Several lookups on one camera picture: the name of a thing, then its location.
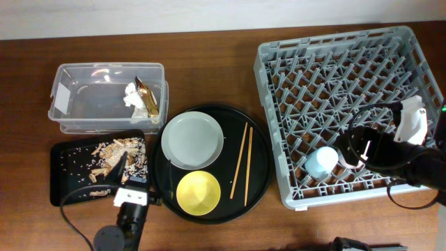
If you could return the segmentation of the gold snack wrapper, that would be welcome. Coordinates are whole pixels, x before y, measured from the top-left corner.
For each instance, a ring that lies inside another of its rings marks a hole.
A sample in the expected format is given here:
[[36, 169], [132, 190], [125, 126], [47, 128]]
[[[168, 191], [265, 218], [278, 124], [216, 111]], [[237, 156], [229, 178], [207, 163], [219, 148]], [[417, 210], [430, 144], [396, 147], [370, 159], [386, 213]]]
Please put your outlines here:
[[159, 108], [157, 107], [157, 100], [151, 91], [138, 77], [134, 78], [137, 85], [137, 92], [141, 96], [141, 99], [147, 109], [149, 117], [155, 117], [160, 114]]

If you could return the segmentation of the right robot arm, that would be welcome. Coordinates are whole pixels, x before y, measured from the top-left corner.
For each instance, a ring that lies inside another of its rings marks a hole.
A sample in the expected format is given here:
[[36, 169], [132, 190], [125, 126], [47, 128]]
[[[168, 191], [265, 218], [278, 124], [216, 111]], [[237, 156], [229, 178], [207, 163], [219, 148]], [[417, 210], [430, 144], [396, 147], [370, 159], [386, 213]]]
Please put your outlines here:
[[435, 203], [445, 205], [445, 108], [440, 109], [439, 120], [433, 134], [434, 148], [404, 141], [401, 135], [391, 135], [371, 127], [350, 124], [348, 130], [334, 142], [349, 165], [362, 162], [365, 168], [392, 177], [387, 186], [390, 196], [392, 186], [407, 183], [437, 190], [432, 201], [417, 209]]

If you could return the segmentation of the food scraps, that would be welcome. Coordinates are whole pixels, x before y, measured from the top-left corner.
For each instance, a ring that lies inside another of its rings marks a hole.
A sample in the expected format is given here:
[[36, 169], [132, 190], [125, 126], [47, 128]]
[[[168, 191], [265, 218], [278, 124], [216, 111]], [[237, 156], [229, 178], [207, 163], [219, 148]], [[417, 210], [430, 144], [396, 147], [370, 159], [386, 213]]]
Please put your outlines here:
[[56, 165], [61, 196], [78, 188], [103, 184], [125, 151], [128, 156], [121, 183], [131, 176], [147, 178], [146, 144], [142, 137], [117, 138], [61, 150]]

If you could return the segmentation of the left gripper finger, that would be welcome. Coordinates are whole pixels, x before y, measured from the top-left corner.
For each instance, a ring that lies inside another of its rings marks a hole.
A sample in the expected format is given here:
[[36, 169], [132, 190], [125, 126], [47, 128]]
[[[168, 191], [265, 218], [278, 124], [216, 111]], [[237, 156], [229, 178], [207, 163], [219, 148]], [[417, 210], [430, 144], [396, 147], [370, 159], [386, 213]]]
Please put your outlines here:
[[125, 151], [120, 157], [118, 163], [111, 169], [105, 178], [106, 184], [119, 185], [123, 178], [123, 172], [127, 163], [128, 152]]
[[174, 186], [173, 186], [171, 171], [172, 171], [171, 161], [168, 160], [166, 167], [166, 180], [164, 186], [167, 190], [167, 195], [170, 200], [174, 198]]

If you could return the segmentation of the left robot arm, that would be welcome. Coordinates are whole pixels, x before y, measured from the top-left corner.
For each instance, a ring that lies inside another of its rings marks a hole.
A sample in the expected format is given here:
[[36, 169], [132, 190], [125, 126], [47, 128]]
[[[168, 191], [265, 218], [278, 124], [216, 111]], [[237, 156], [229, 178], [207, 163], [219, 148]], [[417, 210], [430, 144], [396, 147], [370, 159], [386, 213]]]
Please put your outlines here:
[[122, 184], [123, 171], [127, 163], [125, 152], [115, 167], [111, 177], [98, 186], [99, 190], [108, 190], [114, 196], [114, 206], [119, 208], [116, 224], [102, 227], [95, 234], [95, 250], [137, 250], [146, 223], [148, 207], [159, 206], [162, 195], [150, 190], [146, 178], [131, 176]]

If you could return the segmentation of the white tissue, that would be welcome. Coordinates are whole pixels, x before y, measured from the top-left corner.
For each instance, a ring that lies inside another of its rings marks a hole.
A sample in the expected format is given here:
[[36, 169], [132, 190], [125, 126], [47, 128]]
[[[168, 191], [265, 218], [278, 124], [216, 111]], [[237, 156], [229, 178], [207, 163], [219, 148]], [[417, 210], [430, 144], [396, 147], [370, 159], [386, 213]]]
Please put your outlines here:
[[142, 119], [148, 118], [149, 113], [142, 98], [142, 92], [137, 85], [132, 82], [125, 88], [125, 97], [123, 98], [126, 107], [133, 107], [132, 118]]

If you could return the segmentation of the wooden chopstick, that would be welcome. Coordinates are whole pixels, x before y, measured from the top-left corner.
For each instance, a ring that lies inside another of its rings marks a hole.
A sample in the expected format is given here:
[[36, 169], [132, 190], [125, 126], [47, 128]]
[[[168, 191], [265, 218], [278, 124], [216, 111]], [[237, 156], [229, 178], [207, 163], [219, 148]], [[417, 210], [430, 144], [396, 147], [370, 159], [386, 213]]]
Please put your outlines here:
[[249, 194], [249, 176], [250, 176], [250, 166], [251, 166], [251, 156], [252, 156], [252, 137], [253, 128], [249, 128], [249, 141], [248, 141], [248, 151], [247, 151], [247, 168], [245, 176], [245, 196], [244, 196], [244, 206], [247, 206], [248, 194]]
[[236, 164], [236, 170], [235, 170], [234, 177], [233, 177], [233, 183], [232, 183], [231, 194], [230, 194], [229, 199], [233, 199], [234, 192], [235, 192], [235, 189], [236, 189], [236, 184], [237, 184], [237, 180], [238, 180], [238, 173], [239, 173], [239, 169], [240, 169], [240, 163], [241, 163], [241, 159], [242, 159], [242, 156], [243, 156], [243, 149], [244, 149], [244, 146], [245, 146], [245, 138], [246, 138], [246, 134], [247, 134], [247, 127], [248, 127], [248, 122], [245, 123], [245, 128], [244, 128], [243, 136], [242, 136], [241, 143], [240, 143], [240, 150], [239, 150], [239, 154], [238, 154], [238, 161], [237, 161], [237, 164]]

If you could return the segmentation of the blue cup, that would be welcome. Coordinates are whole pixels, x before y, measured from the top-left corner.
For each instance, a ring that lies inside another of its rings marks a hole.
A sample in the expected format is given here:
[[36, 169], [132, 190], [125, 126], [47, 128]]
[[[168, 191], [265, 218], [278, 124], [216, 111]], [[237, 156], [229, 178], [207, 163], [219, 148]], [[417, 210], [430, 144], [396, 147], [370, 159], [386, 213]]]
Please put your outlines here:
[[309, 175], [321, 178], [336, 167], [338, 159], [336, 150], [329, 146], [323, 146], [307, 156], [304, 166]]

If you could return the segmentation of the yellow bowl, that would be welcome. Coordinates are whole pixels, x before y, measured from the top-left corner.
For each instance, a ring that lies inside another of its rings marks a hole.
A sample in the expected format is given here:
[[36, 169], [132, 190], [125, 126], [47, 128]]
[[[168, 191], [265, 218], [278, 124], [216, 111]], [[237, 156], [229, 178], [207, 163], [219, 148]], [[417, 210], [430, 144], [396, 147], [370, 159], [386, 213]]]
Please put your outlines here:
[[219, 203], [221, 188], [209, 172], [194, 171], [186, 174], [178, 183], [176, 200], [189, 215], [202, 216], [210, 213]]

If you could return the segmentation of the grey plate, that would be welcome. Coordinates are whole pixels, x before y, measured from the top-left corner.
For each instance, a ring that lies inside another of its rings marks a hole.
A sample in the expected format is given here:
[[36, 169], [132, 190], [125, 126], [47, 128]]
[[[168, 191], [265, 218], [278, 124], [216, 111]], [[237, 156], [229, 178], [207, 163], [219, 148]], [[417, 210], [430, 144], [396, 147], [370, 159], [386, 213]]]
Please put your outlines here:
[[224, 146], [220, 124], [203, 112], [184, 112], [166, 124], [161, 147], [170, 163], [184, 170], [209, 166], [219, 157]]

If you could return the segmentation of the pink cup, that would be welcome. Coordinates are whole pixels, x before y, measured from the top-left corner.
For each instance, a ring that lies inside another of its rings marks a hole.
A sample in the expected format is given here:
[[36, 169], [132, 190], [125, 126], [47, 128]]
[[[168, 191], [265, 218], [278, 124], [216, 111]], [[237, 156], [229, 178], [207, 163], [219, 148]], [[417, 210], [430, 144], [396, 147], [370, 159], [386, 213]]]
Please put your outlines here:
[[346, 162], [342, 152], [338, 149], [337, 150], [337, 154], [339, 156], [339, 163], [340, 165], [342, 165], [343, 167], [347, 168], [347, 169], [357, 169], [356, 165], [350, 165]]

